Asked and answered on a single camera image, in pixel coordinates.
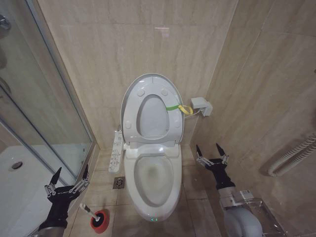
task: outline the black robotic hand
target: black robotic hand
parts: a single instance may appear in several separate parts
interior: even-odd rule
[[[227,167],[227,161],[229,156],[227,156],[224,150],[216,143],[217,150],[221,156],[218,159],[205,159],[202,156],[202,152],[197,146],[197,161],[204,165],[204,167],[212,171],[216,180],[216,189],[223,189],[227,187],[235,187],[235,184],[231,181],[230,177],[227,175],[225,168]]]
[[[39,226],[39,231],[48,227],[67,227],[68,208],[72,200],[75,200],[89,185],[88,165],[76,185],[56,188],[55,185],[59,179],[61,167],[53,175],[49,185],[45,185],[47,199],[52,203],[47,219]]]

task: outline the yellow tag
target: yellow tag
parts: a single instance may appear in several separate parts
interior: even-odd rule
[[[179,105],[178,108],[179,108],[179,110],[181,110],[185,115],[192,115],[192,114],[193,114],[193,109],[192,109],[190,106]]]

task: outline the wall outlet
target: wall outlet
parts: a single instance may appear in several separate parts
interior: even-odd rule
[[[210,116],[213,106],[203,97],[191,98],[193,109],[200,109],[203,116]]]

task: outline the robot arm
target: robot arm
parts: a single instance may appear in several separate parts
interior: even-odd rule
[[[48,185],[45,185],[47,199],[52,203],[47,219],[41,223],[38,231],[31,237],[62,237],[67,227],[68,209],[72,200],[75,200],[89,185],[88,165],[85,167],[82,179],[75,185],[58,187],[61,167],[53,175]]]
[[[220,158],[207,160],[197,146],[197,162],[212,171],[216,180],[216,189],[220,194],[220,204],[224,212],[225,229],[229,237],[262,237],[263,231],[259,220],[246,208],[244,201],[253,198],[249,190],[237,191],[235,184],[227,175],[225,168],[229,156],[216,143]]]
[[[202,152],[197,146],[197,162],[204,166],[206,169],[212,171],[216,180],[217,190],[227,187],[235,187],[235,184],[231,181],[230,177],[225,171],[225,168],[228,164],[229,156],[225,154],[224,150],[217,143],[216,147],[221,158],[207,160],[202,156]]]

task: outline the transparent plastic box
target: transparent plastic box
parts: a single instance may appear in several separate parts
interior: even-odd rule
[[[269,211],[261,198],[245,200],[244,208],[254,214],[260,221],[265,237],[286,237],[284,230]]]

